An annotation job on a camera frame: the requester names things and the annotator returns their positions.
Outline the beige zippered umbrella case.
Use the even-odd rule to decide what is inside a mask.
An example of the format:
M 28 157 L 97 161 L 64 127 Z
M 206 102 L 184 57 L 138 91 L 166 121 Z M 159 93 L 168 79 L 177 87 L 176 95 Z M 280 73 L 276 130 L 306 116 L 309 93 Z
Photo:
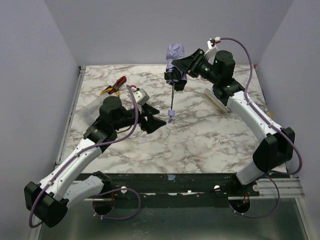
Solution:
M 209 88 L 206 88 L 204 90 L 204 94 L 223 112 L 228 113 L 230 112 L 230 109 L 225 106 L 213 93 L 212 90 Z

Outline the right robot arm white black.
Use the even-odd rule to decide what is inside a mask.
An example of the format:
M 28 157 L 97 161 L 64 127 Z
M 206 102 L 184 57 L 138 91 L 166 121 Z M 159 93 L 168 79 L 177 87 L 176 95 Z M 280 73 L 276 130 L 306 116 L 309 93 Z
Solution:
M 239 184 L 248 185 L 292 159 L 295 132 L 274 122 L 249 99 L 233 77 L 236 63 L 231 52 L 219 50 L 209 63 L 203 50 L 198 49 L 172 64 L 192 78 L 202 77 L 212 83 L 215 102 L 237 114 L 255 135 L 259 145 L 252 161 L 235 174 Z

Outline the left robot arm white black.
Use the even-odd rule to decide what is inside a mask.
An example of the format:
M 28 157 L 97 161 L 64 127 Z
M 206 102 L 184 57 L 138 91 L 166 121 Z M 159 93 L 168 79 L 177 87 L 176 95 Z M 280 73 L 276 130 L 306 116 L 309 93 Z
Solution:
M 34 216 L 49 228 L 56 226 L 72 204 L 102 192 L 110 179 L 101 172 L 93 173 L 88 180 L 76 186 L 72 183 L 111 144 L 127 139 L 126 136 L 118 138 L 119 129 L 140 127 L 151 134 L 166 125 L 164 120 L 156 117 L 160 111 L 147 102 L 148 98 L 136 96 L 134 107 L 126 109 L 119 97 L 109 96 L 103 100 L 98 117 L 88 127 L 75 150 L 47 177 L 38 183 L 31 181 L 24 187 L 31 228 L 39 226 L 33 224 Z

